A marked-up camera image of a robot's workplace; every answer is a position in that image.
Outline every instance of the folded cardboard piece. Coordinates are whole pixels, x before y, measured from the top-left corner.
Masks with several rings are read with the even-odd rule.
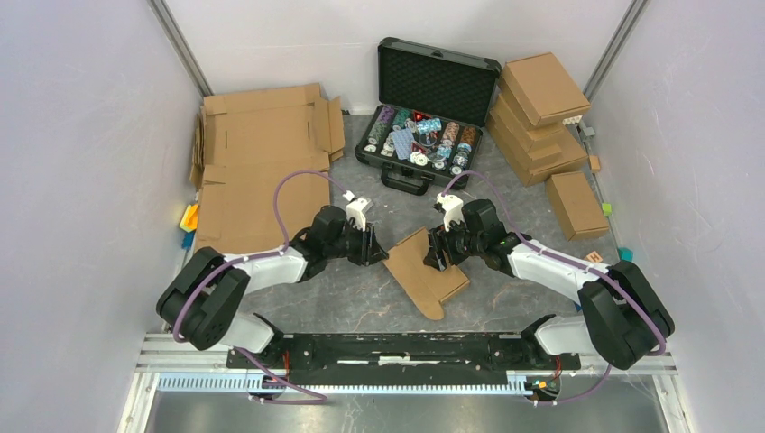
[[[508,62],[502,78],[535,126],[583,115],[590,109],[579,86],[551,52]]]
[[[507,137],[507,140],[515,140],[515,137],[511,135]],[[515,174],[518,175],[521,183],[528,187],[544,182],[553,174],[579,170],[587,161],[587,152],[568,130],[560,135],[558,146],[560,146],[558,159],[536,169],[524,169],[512,152],[503,152],[502,154]]]
[[[486,130],[492,135],[494,142],[502,153],[510,152],[520,166],[525,170],[533,170],[539,167],[550,165],[560,158],[560,146],[552,146],[526,152],[519,144],[519,140],[512,135],[507,126],[497,118],[492,110],[489,112],[489,118],[486,120]]]
[[[345,138],[339,98],[327,101],[319,84],[205,98],[202,140],[193,152],[191,180],[199,189],[196,247],[250,253],[282,242],[272,198],[279,181],[304,169],[329,170]],[[329,204],[327,181],[298,176],[279,195],[279,210],[294,235]]]
[[[422,260],[428,253],[428,230],[420,230],[398,242],[390,251],[385,267],[406,291],[419,311],[431,320],[444,318],[441,304],[457,295],[470,280],[457,266],[437,271]]]
[[[493,110],[499,116],[505,126],[515,135],[521,146],[526,151],[536,151],[545,146],[558,142],[558,136],[564,133],[566,127],[563,123],[555,122],[544,126],[534,126],[529,122],[523,108],[518,103],[515,95],[510,91],[510,85],[504,78],[499,81],[500,94]]]
[[[545,189],[566,239],[591,239],[608,232],[608,221],[583,172],[550,176]]]

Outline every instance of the wall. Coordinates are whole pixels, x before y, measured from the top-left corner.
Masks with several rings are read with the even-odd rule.
[[[761,429],[763,6],[651,2],[588,116],[617,239],[676,321],[699,431]]]
[[[142,0],[4,2],[0,41],[0,430],[115,431],[200,97]]]
[[[320,81],[344,108],[377,105],[386,36],[506,61],[554,51],[584,86],[629,0],[167,0],[216,93]]]

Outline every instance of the case lid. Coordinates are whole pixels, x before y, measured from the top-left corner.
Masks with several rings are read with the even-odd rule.
[[[380,102],[484,126],[502,65],[396,38],[377,46]]]

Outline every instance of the open case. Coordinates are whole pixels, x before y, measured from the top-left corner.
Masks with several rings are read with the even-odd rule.
[[[421,196],[431,183],[446,186],[473,165],[502,65],[396,38],[380,42],[377,59],[382,105],[355,147],[356,159],[380,167],[382,184],[390,188]],[[407,129],[415,142],[408,151],[401,134]],[[461,178],[453,189],[467,181]]]

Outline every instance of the teal block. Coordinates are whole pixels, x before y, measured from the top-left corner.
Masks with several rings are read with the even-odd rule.
[[[620,246],[619,248],[617,248],[617,251],[619,251],[619,259],[620,260],[626,260],[627,262],[631,262],[632,261],[632,250],[631,249],[629,249],[629,248],[627,248],[625,246]]]

